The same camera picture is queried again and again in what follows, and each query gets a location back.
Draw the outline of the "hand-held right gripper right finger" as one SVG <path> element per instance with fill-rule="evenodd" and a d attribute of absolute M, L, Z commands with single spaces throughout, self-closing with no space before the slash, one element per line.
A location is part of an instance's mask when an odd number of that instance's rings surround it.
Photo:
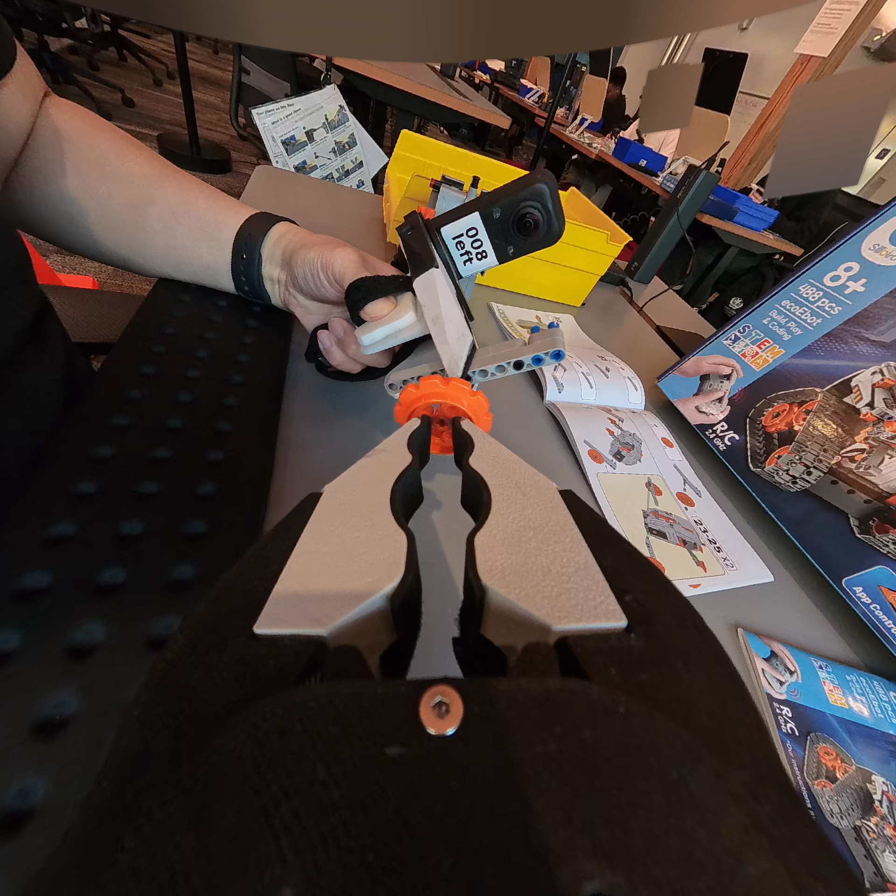
<path fill-rule="evenodd" d="M 467 538 L 455 657 L 465 678 L 505 676 L 529 645 L 610 634 L 627 617 L 558 488 L 469 420 L 455 419 Z"/>

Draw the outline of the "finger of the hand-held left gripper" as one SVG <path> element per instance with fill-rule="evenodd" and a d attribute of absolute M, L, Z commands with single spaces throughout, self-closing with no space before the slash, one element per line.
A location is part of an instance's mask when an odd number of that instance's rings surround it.
<path fill-rule="evenodd" d="M 412 284 L 446 375 L 465 379 L 479 346 L 455 280 L 436 267 L 413 275 Z"/>

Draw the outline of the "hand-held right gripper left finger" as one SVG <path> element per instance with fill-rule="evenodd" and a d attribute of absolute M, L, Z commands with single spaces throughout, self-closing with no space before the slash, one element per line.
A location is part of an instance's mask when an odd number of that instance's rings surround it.
<path fill-rule="evenodd" d="M 429 460 L 431 424 L 412 420 L 303 501 L 311 517 L 254 634 L 355 646 L 382 678 L 406 678 L 422 626 L 410 520 L 424 501 Z"/>

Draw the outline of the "grey perforated toy beam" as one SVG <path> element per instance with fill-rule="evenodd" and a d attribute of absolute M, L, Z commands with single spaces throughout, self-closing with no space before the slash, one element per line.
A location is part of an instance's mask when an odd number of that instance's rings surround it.
<path fill-rule="evenodd" d="M 562 363 L 565 358 L 565 336 L 560 324 L 553 322 L 548 327 L 534 327 L 529 337 L 479 350 L 463 379 L 477 389 L 486 382 Z M 427 375 L 446 377 L 432 337 L 424 337 L 412 355 L 386 375 L 386 391 L 398 400 L 405 388 L 418 384 Z"/>

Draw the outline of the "orange toy gear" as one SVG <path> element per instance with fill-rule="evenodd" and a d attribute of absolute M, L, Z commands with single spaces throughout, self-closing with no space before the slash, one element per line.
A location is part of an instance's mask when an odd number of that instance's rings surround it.
<path fill-rule="evenodd" d="M 493 429 L 493 413 L 486 394 L 465 379 L 429 375 L 406 386 L 396 405 L 396 422 L 403 427 L 413 419 L 432 420 L 431 455 L 455 455 L 453 420 L 470 420 L 484 432 Z"/>

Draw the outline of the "person's left forearm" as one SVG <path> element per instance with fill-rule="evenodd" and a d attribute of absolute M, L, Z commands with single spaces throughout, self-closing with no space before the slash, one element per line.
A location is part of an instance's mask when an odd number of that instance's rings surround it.
<path fill-rule="evenodd" d="M 2 218 L 70 253 L 234 294 L 251 217 L 96 113 L 49 91 L 18 42 L 2 78 Z"/>

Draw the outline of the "grey desk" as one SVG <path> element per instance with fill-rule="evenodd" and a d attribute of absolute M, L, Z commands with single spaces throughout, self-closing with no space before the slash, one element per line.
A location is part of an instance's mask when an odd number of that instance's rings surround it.
<path fill-rule="evenodd" d="M 384 236 L 380 198 L 263 167 L 253 173 L 242 201 L 377 258 L 394 258 Z M 570 313 L 595 343 L 633 367 L 646 388 L 650 412 L 683 439 L 683 451 L 702 484 L 708 486 L 726 515 L 767 564 L 776 577 L 774 584 L 691 600 L 750 686 L 740 627 L 895 681 L 895 657 L 890 650 L 658 391 L 657 379 L 679 360 L 677 348 L 671 348 L 626 298 L 600 284 L 582 308 L 562 308 L 477 286 L 472 308 L 482 346 L 491 346 L 503 336 L 488 308 L 491 303 Z M 286 377 L 267 529 L 396 431 L 394 401 L 387 398 L 380 381 L 332 382 L 306 363 L 306 346 L 308 336 L 298 325 Z M 538 377 L 510 377 L 489 386 L 486 393 L 496 417 L 493 438 L 562 489 L 576 491 L 589 507 L 598 508 L 567 438 L 544 408 Z M 460 678 L 451 638 L 456 634 L 462 607 L 465 539 L 472 529 L 460 496 L 462 476 L 455 462 L 434 460 L 424 472 L 424 508 L 413 520 L 424 560 L 424 619 L 410 667 L 412 679 Z"/>

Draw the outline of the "person's left hand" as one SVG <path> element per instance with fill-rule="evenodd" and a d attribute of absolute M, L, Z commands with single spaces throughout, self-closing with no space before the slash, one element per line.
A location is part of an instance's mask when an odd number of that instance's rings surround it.
<path fill-rule="evenodd" d="M 348 374 L 387 369 L 394 351 L 365 355 L 344 303 L 346 289 L 363 277 L 391 277 L 391 265 L 329 236 L 279 223 L 263 242 L 263 282 L 277 308 L 291 312 L 318 337 L 329 365 Z"/>

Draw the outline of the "yellow plastic bin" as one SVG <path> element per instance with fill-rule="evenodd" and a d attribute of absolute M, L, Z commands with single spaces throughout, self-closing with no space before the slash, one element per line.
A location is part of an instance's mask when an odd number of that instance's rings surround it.
<path fill-rule="evenodd" d="M 398 227 L 408 213 L 427 206 L 432 180 L 450 177 L 470 187 L 498 189 L 525 173 L 508 163 L 403 130 L 386 173 L 384 218 L 387 241 L 398 246 Z M 481 286 L 579 308 L 631 237 L 577 189 L 562 192 L 567 230 L 560 244 L 479 275 Z"/>

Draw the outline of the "open instruction booklet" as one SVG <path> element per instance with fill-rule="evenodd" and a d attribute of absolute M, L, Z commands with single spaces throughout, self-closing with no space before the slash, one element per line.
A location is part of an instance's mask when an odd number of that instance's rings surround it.
<path fill-rule="evenodd" d="M 636 372 L 593 343 L 570 315 L 491 303 L 508 339 L 562 331 L 567 355 L 538 370 L 544 405 L 567 432 L 608 522 L 683 595 L 774 581 L 681 450 L 646 410 Z"/>

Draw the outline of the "black monitor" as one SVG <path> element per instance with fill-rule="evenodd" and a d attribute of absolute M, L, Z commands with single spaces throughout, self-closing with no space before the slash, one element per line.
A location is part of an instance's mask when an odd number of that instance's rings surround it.
<path fill-rule="evenodd" d="M 693 220 L 702 213 L 721 175 L 708 168 L 689 167 L 676 191 L 664 205 L 657 222 L 648 230 L 626 268 L 629 280 L 650 286 L 676 246 L 688 236 Z"/>

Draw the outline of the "black wristwatch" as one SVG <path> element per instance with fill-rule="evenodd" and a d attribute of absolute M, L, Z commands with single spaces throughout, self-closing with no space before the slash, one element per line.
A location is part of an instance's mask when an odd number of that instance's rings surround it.
<path fill-rule="evenodd" d="M 234 237 L 230 263 L 234 289 L 237 296 L 260 308 L 273 306 L 272 296 L 263 282 L 263 242 L 280 223 L 296 225 L 291 218 L 256 211 L 244 220 Z"/>

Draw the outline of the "black dimpled mat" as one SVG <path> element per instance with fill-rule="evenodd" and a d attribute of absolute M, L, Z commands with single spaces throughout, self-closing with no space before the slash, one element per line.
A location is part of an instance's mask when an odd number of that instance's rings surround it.
<path fill-rule="evenodd" d="M 2 533 L 2 895 L 92 790 L 192 605 L 263 531 L 292 320 L 163 282 Z"/>

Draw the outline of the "printed instruction sheet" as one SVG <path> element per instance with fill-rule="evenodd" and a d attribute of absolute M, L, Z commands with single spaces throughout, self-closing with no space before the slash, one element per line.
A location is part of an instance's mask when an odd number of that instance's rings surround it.
<path fill-rule="evenodd" d="M 251 111 L 277 170 L 375 192 L 387 156 L 351 115 L 337 85 Z"/>

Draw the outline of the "black backpack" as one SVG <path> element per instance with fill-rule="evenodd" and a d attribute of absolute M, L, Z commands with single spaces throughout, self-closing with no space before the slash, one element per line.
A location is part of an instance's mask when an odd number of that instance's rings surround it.
<path fill-rule="evenodd" d="M 757 255 L 722 241 L 703 242 L 679 294 L 715 331 L 722 331 L 788 279 L 795 267 L 779 255 Z"/>

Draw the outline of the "dark blue toy kit box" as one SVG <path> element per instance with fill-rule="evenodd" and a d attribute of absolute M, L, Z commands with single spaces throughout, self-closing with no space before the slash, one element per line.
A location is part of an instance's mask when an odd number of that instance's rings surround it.
<path fill-rule="evenodd" d="M 658 388 L 895 653 L 895 201 Z"/>

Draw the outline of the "black pole stand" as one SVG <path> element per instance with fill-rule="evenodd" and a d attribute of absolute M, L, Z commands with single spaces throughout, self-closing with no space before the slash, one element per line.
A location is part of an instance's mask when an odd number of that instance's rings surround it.
<path fill-rule="evenodd" d="M 184 32 L 173 32 L 178 80 L 182 101 L 185 108 L 185 134 L 166 132 L 159 134 L 158 151 L 161 158 L 175 167 L 203 175 L 229 175 L 232 173 L 230 151 L 215 141 L 204 141 L 199 135 L 194 85 L 189 70 L 187 41 Z"/>

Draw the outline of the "blue cover booklet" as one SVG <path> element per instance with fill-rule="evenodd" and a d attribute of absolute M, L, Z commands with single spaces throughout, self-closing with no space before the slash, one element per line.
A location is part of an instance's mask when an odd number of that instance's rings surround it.
<path fill-rule="evenodd" d="M 869 895 L 895 895 L 895 683 L 738 631 L 809 812 Z"/>

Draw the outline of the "white paper sign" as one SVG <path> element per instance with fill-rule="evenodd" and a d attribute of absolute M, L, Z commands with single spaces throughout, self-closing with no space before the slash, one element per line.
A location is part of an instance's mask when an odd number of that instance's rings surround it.
<path fill-rule="evenodd" d="M 826 3 L 797 46 L 795 54 L 821 59 L 829 58 L 864 6 L 866 3 Z"/>

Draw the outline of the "wooden post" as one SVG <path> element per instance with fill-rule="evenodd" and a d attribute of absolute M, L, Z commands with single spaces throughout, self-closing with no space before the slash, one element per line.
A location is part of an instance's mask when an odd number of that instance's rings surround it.
<path fill-rule="evenodd" d="M 797 89 L 836 75 L 885 8 L 886 3 L 864 3 L 848 25 L 836 28 L 838 42 L 826 58 L 798 56 L 729 160 L 722 175 L 724 186 L 743 189 L 757 180 L 767 163 L 772 161 Z"/>

